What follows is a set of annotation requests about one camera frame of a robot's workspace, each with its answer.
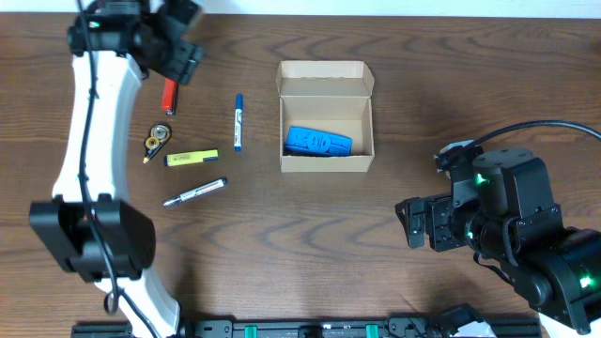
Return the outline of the blue plastic staple remover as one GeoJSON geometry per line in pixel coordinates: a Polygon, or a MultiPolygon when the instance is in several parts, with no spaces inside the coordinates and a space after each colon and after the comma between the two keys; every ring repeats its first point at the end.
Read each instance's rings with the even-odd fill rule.
{"type": "Polygon", "coordinates": [[[348,157],[352,140],[346,136],[301,127],[290,127],[285,149],[301,155],[317,157],[348,157]]]}

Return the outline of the brown cardboard box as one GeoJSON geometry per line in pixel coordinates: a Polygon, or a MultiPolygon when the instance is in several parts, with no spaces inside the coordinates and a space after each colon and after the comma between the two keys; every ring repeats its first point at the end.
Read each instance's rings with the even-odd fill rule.
{"type": "Polygon", "coordinates": [[[283,173],[365,173],[375,158],[372,93],[375,78],[363,61],[283,61],[276,84],[283,173]],[[285,148],[291,128],[348,137],[346,157],[318,157],[285,148]]]}

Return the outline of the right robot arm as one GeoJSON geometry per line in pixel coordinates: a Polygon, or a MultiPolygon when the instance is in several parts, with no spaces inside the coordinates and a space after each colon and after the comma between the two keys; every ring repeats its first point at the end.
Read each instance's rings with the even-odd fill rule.
{"type": "Polygon", "coordinates": [[[450,192],[395,207],[408,246],[468,246],[548,323],[599,336],[600,234],[564,225],[545,163],[525,148],[476,146],[444,169],[450,192]]]}

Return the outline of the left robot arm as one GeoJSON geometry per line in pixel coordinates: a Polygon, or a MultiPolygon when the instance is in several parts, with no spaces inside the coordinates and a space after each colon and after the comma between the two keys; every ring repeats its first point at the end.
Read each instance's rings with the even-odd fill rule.
{"type": "Polygon", "coordinates": [[[153,222],[129,202],[131,114],[150,72],[188,83],[202,49],[184,38],[203,9],[191,0],[93,1],[67,32],[74,103],[65,158],[52,197],[29,223],[58,266],[104,294],[136,337],[190,337],[193,324],[166,291],[153,261],[153,222]]]}

